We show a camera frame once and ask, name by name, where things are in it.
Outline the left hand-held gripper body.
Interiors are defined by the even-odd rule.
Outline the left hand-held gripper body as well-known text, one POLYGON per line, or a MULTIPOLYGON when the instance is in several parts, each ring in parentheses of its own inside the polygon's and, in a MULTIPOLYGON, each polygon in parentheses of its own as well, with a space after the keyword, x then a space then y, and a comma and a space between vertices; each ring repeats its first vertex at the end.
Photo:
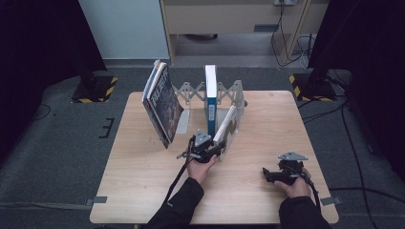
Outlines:
POLYGON ((207 163, 214 155, 221 154, 221 144, 215 144, 211 135, 198 129, 190 138, 189 155, 199 163, 207 163))

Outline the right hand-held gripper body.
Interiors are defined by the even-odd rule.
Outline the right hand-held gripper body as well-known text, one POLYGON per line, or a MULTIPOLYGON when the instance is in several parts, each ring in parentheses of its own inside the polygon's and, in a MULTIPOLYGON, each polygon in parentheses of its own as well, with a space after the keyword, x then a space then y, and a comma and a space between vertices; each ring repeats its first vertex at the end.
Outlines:
POLYGON ((298 177, 301 177, 305 182, 309 181, 308 176, 304 173, 304 160, 308 160, 306 156, 299 155, 295 152, 288 152, 279 156, 279 169, 281 175, 279 181, 287 185, 292 185, 298 177))

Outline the thick blue cover book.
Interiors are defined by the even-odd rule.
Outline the thick blue cover book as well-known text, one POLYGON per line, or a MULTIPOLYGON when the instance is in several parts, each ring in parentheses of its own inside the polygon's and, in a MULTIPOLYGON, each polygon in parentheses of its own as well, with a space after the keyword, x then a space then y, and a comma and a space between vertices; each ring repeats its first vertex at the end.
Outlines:
POLYGON ((205 65, 205 112, 207 131, 211 136, 216 134, 217 126, 217 76, 215 65, 205 65))

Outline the dark illustrated cover book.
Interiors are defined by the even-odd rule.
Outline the dark illustrated cover book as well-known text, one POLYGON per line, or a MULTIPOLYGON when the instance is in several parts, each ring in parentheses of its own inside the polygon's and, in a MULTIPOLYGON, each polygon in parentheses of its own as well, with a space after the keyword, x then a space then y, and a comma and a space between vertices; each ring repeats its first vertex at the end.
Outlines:
POLYGON ((157 116, 169 145, 173 142, 181 119, 183 107, 173 89, 169 68, 161 61, 159 69, 148 93, 147 100, 157 116))

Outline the grey expandable metal bookend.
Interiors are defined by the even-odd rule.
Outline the grey expandable metal bookend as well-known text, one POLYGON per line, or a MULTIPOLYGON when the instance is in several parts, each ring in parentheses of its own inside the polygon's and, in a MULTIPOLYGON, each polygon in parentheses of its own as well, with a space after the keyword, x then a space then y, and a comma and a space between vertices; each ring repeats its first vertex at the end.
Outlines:
MULTIPOLYGON (((181 87, 173 87, 176 96, 184 100, 184 102, 189 105, 193 98, 199 99, 204 105, 205 112, 205 83, 200 83, 196 88, 193 88, 189 82, 184 82, 181 87)), ((238 117, 241 119, 245 111, 245 106, 247 102, 244 97, 243 84, 241 80, 236 80, 229 88, 226 88, 222 82, 217 83, 217 126, 221 126, 224 117, 227 114, 227 109, 221 109, 220 105, 223 102, 228 102, 230 105, 235 105, 238 109, 238 117)))

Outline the thin paperback book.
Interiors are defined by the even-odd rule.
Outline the thin paperback book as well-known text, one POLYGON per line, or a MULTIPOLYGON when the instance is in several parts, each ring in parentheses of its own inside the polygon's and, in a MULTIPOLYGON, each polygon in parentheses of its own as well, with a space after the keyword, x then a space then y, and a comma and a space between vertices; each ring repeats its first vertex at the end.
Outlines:
POLYGON ((161 64, 160 60, 156 60, 154 62, 154 67, 153 67, 153 69, 152 69, 152 71, 151 71, 151 73, 149 75, 149 78, 148 78, 148 80, 147 80, 147 82, 145 84, 145 87, 144 87, 144 90, 143 90, 143 93, 142 93, 141 102, 142 102, 142 104, 143 104, 143 106, 145 108, 146 113, 149 115, 149 118, 150 118, 150 120, 151 120, 157 134, 158 134, 158 137, 159 137, 161 143, 163 144, 163 146, 165 148, 168 148, 169 141, 166 138, 166 135, 165 135, 162 127, 160 126, 160 123, 159 123, 159 120, 158 120, 157 116, 154 114, 154 112, 152 110, 152 107, 149 105, 148 100, 147 100, 148 93, 150 92, 150 90, 152 88, 152 83, 153 83, 153 81, 155 79, 155 75, 156 75, 156 73, 157 73, 157 71, 159 69, 160 64, 161 64))

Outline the person's right hand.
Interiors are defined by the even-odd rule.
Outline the person's right hand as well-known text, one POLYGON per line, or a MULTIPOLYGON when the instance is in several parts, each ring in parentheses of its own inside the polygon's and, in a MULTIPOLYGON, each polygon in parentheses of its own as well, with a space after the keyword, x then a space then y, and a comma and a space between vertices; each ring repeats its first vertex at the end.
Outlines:
POLYGON ((310 197, 311 189, 306 181, 298 177, 292 185, 287 185, 282 181, 276 180, 274 185, 281 188, 287 193, 289 198, 310 197))

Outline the person's left hand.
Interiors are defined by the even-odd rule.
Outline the person's left hand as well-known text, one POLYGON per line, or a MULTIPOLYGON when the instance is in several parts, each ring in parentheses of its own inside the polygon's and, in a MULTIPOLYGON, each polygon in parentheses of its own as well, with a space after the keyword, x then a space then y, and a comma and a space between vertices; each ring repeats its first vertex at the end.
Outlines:
POLYGON ((202 185, 208 176, 210 168, 217 162, 217 157, 213 156, 206 163, 200 163, 195 160, 190 160, 187 165, 188 176, 195 179, 202 185))

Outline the grey tape piece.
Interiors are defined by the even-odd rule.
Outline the grey tape piece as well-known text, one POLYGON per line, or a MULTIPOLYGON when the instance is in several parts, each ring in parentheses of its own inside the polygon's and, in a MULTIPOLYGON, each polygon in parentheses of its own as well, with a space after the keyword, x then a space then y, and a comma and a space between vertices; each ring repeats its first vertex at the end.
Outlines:
POLYGON ((321 198, 320 201, 324 206, 331 204, 337 205, 342 203, 342 199, 340 197, 321 198))
POLYGON ((85 206, 93 206, 95 203, 106 203, 107 197, 93 197, 87 198, 85 201, 85 206))

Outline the black yellow striped stand base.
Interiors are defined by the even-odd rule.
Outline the black yellow striped stand base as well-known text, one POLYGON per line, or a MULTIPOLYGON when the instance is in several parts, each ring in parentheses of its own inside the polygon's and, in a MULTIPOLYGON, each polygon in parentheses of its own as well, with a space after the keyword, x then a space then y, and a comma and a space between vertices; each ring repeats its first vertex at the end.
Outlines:
POLYGON ((336 93, 330 82, 310 73, 294 73, 289 78, 292 89, 299 101, 333 101, 336 93))

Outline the black and yellow hazard tape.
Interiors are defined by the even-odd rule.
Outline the black and yellow hazard tape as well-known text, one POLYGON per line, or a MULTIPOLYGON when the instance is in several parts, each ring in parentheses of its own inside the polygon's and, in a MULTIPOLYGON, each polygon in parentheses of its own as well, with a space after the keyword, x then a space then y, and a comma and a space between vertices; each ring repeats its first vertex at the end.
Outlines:
POLYGON ((72 102, 106 102, 109 100, 116 84, 117 77, 115 76, 96 76, 91 84, 85 84, 81 80, 72 96, 72 102))

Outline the beige wooden desk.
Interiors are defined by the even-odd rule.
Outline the beige wooden desk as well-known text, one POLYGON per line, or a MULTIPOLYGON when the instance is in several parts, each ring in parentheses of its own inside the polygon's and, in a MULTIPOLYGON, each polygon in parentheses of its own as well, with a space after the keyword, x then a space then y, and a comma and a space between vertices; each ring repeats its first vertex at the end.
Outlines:
POLYGON ((274 6, 274 0, 160 0, 171 60, 180 35, 271 32, 276 54, 292 60, 298 38, 319 31, 330 0, 298 0, 274 6))

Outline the black curtain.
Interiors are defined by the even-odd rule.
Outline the black curtain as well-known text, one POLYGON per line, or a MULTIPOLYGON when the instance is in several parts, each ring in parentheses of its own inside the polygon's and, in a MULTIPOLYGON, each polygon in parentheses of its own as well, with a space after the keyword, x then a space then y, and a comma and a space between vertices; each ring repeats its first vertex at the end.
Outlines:
POLYGON ((78 0, 0 0, 0 162, 31 122, 44 90, 106 69, 78 0))
POLYGON ((329 69, 352 74, 358 121, 405 180, 405 0, 330 0, 309 66, 313 82, 329 69))

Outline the grey floor tape strip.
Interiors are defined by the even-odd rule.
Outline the grey floor tape strip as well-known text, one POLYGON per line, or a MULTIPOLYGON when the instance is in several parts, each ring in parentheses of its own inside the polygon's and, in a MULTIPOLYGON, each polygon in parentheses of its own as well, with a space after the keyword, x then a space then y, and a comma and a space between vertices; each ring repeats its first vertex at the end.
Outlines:
POLYGON ((89 211, 92 206, 70 203, 42 203, 42 202, 0 202, 0 208, 40 208, 55 210, 89 211))

